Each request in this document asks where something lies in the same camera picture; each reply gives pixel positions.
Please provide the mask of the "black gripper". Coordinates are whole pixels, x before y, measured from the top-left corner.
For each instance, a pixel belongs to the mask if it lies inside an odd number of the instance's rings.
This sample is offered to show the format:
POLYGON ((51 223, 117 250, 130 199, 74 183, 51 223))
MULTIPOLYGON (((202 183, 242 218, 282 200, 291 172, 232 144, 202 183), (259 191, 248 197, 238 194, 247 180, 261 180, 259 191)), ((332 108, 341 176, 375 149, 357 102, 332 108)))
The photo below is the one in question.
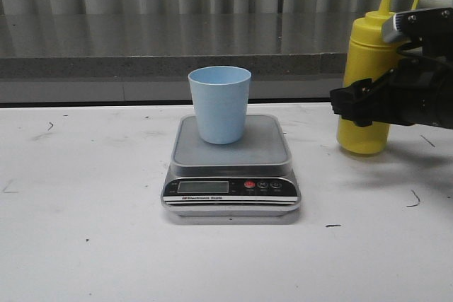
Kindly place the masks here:
POLYGON ((385 81, 362 79, 330 91, 333 112, 357 127, 374 122, 452 126, 452 43, 409 42, 385 81))

